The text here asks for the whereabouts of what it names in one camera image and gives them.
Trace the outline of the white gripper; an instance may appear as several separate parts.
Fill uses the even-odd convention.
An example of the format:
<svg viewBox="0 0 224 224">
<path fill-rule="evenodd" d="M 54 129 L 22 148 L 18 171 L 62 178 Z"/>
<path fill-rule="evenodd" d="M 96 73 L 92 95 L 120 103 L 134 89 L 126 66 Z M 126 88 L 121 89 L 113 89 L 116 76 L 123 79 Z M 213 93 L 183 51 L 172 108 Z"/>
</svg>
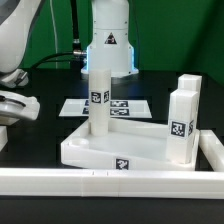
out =
<svg viewBox="0 0 224 224">
<path fill-rule="evenodd" d="M 12 125 L 19 119 L 36 120 L 39 110 L 35 97 L 0 90 L 0 125 Z"/>
</svg>

